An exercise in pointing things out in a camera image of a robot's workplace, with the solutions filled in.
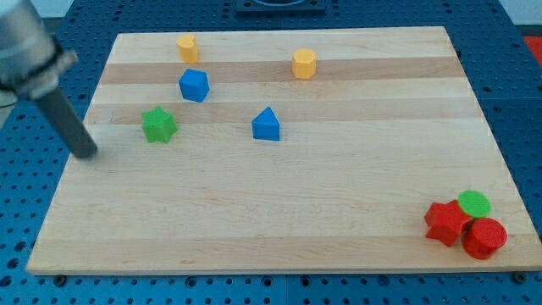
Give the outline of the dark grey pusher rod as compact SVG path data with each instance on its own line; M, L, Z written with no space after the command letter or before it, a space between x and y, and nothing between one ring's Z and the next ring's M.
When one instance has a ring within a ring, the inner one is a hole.
M91 158L97 153L97 144L59 87L35 103L75 157Z

